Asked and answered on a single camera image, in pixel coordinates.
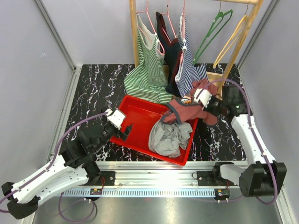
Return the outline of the yellow plastic hanger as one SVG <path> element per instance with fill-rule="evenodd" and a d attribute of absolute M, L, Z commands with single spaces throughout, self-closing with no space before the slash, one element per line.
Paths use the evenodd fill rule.
<path fill-rule="evenodd" d="M 240 19 L 240 21 L 239 21 L 238 25 L 236 26 L 234 32 L 232 33 L 232 35 L 227 40 L 226 44 L 224 45 L 224 47 L 222 48 L 222 50 L 220 51 L 220 53 L 216 57 L 216 59 L 213 63 L 213 68 L 214 69 L 217 67 L 217 65 L 220 63 L 222 58 L 227 54 L 227 52 L 230 50 L 230 48 L 233 46 L 233 44 L 237 41 L 237 39 L 241 35 L 242 29 L 245 26 L 245 23 L 248 19 L 247 11 L 248 11 L 248 9 L 246 9 L 244 16 Z"/>

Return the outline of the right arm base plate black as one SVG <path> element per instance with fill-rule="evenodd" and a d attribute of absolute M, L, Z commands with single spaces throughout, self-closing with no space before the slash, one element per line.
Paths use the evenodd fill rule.
<path fill-rule="evenodd" d="M 226 182 L 216 180 L 212 171 L 196 171 L 193 172 L 194 177 L 199 186 L 226 186 Z"/>

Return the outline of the green plastic hanger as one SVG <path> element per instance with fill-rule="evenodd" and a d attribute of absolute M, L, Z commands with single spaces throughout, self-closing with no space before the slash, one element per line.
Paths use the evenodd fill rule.
<path fill-rule="evenodd" d="M 207 47 L 211 44 L 211 42 L 215 39 L 215 37 L 222 31 L 222 29 L 231 20 L 232 15 L 233 15 L 233 9 L 230 9 L 228 11 L 221 10 L 221 1 L 220 1 L 219 11 L 215 16 L 209 30 L 207 31 L 203 41 L 200 43 L 199 48 L 195 53 L 195 56 L 193 58 L 193 65 L 198 63 L 200 57 L 207 49 Z"/>

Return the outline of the navy maroon tank top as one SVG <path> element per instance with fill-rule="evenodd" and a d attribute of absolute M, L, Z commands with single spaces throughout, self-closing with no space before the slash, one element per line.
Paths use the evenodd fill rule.
<path fill-rule="evenodd" d="M 164 60 L 169 67 L 168 85 L 165 88 L 165 90 L 176 97 L 181 97 L 177 84 L 175 82 L 175 76 L 178 73 L 180 58 L 182 55 L 182 49 L 180 47 L 178 38 L 175 38 L 172 41 L 170 41 L 166 30 L 164 18 L 161 13 L 156 12 L 156 20 L 157 20 L 157 35 L 159 41 L 164 47 Z"/>

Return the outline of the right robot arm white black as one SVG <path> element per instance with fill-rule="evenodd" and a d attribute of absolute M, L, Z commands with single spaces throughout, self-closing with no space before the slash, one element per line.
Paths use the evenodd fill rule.
<path fill-rule="evenodd" d="M 287 168 L 271 155 L 260 136 L 250 107 L 242 111 L 229 100 L 220 100 L 205 87 L 194 95 L 194 101 L 212 115 L 223 115 L 238 135 L 247 157 L 247 168 L 232 162 L 217 162 L 213 166 L 212 181 L 223 185 L 229 181 L 239 186 L 244 197 L 272 196 L 276 199 L 283 186 Z"/>

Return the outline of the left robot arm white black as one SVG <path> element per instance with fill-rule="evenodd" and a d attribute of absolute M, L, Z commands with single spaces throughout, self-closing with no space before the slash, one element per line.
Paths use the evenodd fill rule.
<path fill-rule="evenodd" d="M 23 219 L 66 190 L 102 182 L 102 174 L 96 163 L 97 153 L 113 137 L 126 140 L 131 129 L 129 125 L 121 131 L 107 122 L 104 126 L 94 125 L 80 130 L 75 140 L 62 147 L 56 158 L 31 177 L 1 186 L 8 199 L 8 213 L 15 219 Z"/>

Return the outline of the red tank top grey trim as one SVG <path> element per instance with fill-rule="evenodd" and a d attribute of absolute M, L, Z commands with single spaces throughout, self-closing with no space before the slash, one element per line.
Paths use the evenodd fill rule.
<path fill-rule="evenodd" d="M 167 124 L 175 122 L 183 124 L 188 120 L 199 118 L 208 126 L 216 125 L 218 122 L 217 117 L 204 111 L 202 105 L 193 102 L 196 90 L 200 90 L 206 85 L 208 86 L 205 89 L 206 91 L 212 95 L 217 93 L 217 87 L 207 79 L 195 81 L 192 83 L 192 88 L 182 98 L 175 98 L 166 104 L 168 111 L 161 116 L 160 121 Z"/>

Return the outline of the blue white striped tank top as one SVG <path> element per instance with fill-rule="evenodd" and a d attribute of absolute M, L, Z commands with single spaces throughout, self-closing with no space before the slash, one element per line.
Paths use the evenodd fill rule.
<path fill-rule="evenodd" d="M 183 43 L 182 43 L 181 31 L 180 31 L 181 22 L 182 22 L 182 18 L 180 16 L 177 38 L 180 43 L 180 47 L 182 49 Z M 192 88 L 193 82 L 203 80 L 203 79 L 208 79 L 205 65 L 201 65 L 201 66 L 193 65 L 193 57 L 192 57 L 186 25 L 185 25 L 185 39 L 186 39 L 187 52 L 185 53 L 183 67 L 179 65 L 178 73 L 175 76 L 175 82 L 177 84 L 181 97 L 185 96 L 189 92 L 189 90 Z"/>

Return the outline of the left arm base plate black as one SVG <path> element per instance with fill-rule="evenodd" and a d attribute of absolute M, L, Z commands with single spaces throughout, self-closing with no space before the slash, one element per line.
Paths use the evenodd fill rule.
<path fill-rule="evenodd" d="M 101 176 L 98 179 L 97 182 L 93 183 L 87 183 L 87 186 L 101 186 L 104 184 L 104 186 L 114 186 L 115 184 L 115 171 L 102 171 Z"/>

